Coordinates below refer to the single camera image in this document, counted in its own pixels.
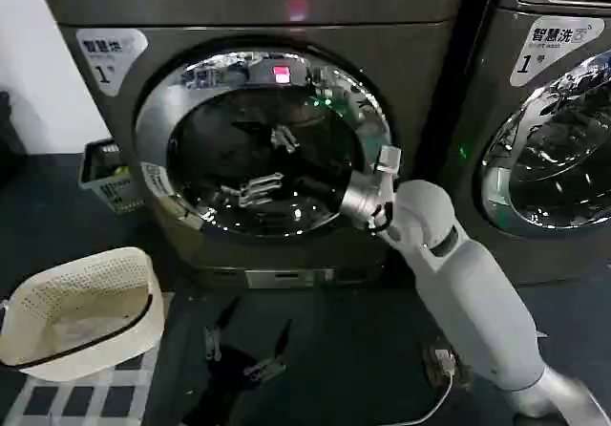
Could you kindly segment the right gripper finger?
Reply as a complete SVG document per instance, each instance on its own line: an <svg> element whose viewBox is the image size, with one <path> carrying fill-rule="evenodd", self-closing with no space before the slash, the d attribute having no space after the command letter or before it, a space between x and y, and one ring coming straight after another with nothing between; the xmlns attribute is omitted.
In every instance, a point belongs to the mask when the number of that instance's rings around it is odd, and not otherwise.
<svg viewBox="0 0 611 426"><path fill-rule="evenodd" d="M221 191L235 198L239 206L261 205L272 201L269 195L283 186L284 175L272 173L258 177L233 188L221 186Z"/></svg>
<svg viewBox="0 0 611 426"><path fill-rule="evenodd" d="M284 148L287 153L296 152L300 143L285 125L277 125L271 130L271 143L275 148Z"/></svg>

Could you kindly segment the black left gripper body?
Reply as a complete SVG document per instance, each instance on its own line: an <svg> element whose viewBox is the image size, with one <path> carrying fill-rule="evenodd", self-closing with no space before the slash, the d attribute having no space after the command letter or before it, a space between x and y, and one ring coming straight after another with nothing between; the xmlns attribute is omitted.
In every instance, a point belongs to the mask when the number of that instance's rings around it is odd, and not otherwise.
<svg viewBox="0 0 611 426"><path fill-rule="evenodd" d="M215 353L215 388L223 400L235 400L252 391L270 375L268 363L231 346L221 345Z"/></svg>

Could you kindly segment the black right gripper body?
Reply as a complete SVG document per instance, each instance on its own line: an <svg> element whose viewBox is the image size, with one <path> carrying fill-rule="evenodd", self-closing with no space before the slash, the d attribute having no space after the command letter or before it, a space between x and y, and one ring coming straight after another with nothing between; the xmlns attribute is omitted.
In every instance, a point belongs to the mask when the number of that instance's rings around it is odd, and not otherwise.
<svg viewBox="0 0 611 426"><path fill-rule="evenodd" d="M280 153L282 186L287 192L311 197L328 211L339 213L348 189L352 167L346 164L323 166L307 159L301 151Z"/></svg>

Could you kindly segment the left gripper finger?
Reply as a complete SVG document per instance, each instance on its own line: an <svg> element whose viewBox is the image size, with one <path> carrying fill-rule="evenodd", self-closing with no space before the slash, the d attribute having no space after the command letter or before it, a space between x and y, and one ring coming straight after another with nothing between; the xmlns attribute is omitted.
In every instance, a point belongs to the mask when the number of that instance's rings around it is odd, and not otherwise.
<svg viewBox="0 0 611 426"><path fill-rule="evenodd" d="M221 360L221 333L230 323L239 304L239 298L233 300L221 311L211 328L204 329L205 359L207 361Z"/></svg>
<svg viewBox="0 0 611 426"><path fill-rule="evenodd" d="M270 357L257 361L247 366L242 374L251 382L267 382L280 375L286 370L284 362L284 350L288 344L292 320L288 319L274 346L274 352Z"/></svg>

